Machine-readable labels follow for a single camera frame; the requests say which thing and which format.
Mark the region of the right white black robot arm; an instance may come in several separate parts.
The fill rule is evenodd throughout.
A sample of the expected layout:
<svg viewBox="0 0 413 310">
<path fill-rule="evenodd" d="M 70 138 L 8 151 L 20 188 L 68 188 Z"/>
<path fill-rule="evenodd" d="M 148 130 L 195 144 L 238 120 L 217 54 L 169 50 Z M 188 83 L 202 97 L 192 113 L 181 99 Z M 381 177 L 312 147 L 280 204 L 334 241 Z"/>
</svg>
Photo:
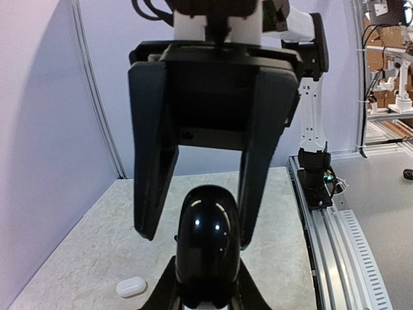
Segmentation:
<svg viewBox="0 0 413 310">
<path fill-rule="evenodd" d="M 247 247 L 279 139 L 328 71 L 322 17 L 288 1 L 169 1 L 169 12 L 146 5 L 174 37 L 129 55 L 135 230 L 154 238 L 180 146 L 238 150 Z"/>
</svg>

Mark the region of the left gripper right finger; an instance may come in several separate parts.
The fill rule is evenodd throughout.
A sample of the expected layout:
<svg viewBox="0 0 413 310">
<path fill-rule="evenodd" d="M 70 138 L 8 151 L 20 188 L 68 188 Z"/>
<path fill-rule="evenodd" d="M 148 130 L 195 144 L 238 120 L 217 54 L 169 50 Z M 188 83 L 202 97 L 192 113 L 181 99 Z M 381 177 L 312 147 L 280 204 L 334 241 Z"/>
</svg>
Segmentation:
<svg viewBox="0 0 413 310">
<path fill-rule="evenodd" d="M 259 292 L 257 285 L 242 260 L 240 260 L 236 291 L 230 301 L 230 308 L 238 310 L 272 309 Z"/>
</svg>

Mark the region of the black round charging case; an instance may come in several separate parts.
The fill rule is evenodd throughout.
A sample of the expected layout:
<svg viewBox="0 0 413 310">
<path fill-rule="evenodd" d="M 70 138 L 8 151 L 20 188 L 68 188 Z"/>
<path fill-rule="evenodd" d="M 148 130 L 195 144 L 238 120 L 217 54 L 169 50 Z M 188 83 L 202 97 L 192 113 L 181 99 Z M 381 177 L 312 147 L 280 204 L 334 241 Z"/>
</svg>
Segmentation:
<svg viewBox="0 0 413 310">
<path fill-rule="evenodd" d="M 181 208 L 177 233 L 177 291 L 185 306 L 227 306 L 237 284 L 240 265 L 237 203 L 217 185 L 192 189 Z"/>
</svg>

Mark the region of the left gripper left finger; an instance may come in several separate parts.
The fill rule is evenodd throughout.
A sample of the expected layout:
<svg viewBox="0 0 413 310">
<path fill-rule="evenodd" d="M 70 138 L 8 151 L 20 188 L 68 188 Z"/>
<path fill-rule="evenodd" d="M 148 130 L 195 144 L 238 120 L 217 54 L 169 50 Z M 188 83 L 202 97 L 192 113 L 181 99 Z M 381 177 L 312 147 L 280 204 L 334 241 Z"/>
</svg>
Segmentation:
<svg viewBox="0 0 413 310">
<path fill-rule="evenodd" d="M 177 293 L 176 257 L 171 257 L 163 274 L 141 310 L 180 310 L 184 305 Z"/>
</svg>

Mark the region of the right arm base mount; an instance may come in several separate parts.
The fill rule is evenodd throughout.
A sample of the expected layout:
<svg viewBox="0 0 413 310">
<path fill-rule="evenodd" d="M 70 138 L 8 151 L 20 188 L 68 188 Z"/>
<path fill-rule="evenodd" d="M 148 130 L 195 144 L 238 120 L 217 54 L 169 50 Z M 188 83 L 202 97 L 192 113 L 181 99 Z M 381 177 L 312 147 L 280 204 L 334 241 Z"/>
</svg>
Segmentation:
<svg viewBox="0 0 413 310">
<path fill-rule="evenodd" d="M 337 177 L 332 166 L 325 172 L 317 173 L 299 169 L 297 176 L 309 210 L 331 207 L 333 197 L 343 193 L 348 187 L 343 178 Z"/>
</svg>

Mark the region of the white earbud charging case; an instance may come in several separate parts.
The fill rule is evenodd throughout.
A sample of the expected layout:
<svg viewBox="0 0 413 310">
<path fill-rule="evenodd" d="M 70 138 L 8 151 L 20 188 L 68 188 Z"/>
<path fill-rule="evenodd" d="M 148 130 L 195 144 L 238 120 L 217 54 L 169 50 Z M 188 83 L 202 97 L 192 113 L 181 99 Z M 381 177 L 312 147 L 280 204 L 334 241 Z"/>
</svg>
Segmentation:
<svg viewBox="0 0 413 310">
<path fill-rule="evenodd" d="M 116 285 L 116 293 L 122 298 L 140 295 L 147 287 L 146 281 L 140 276 L 134 276 L 120 281 Z"/>
</svg>

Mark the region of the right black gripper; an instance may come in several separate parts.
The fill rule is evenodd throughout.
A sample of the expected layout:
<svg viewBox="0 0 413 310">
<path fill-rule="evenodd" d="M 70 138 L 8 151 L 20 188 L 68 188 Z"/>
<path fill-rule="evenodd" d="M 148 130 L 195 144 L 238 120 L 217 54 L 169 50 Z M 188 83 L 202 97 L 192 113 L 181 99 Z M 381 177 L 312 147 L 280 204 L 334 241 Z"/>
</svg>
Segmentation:
<svg viewBox="0 0 413 310">
<path fill-rule="evenodd" d="M 129 60 L 135 230 L 154 239 L 178 146 L 239 150 L 237 202 L 246 249 L 272 157 L 297 107 L 301 57 L 235 43 L 145 41 Z"/>
</svg>

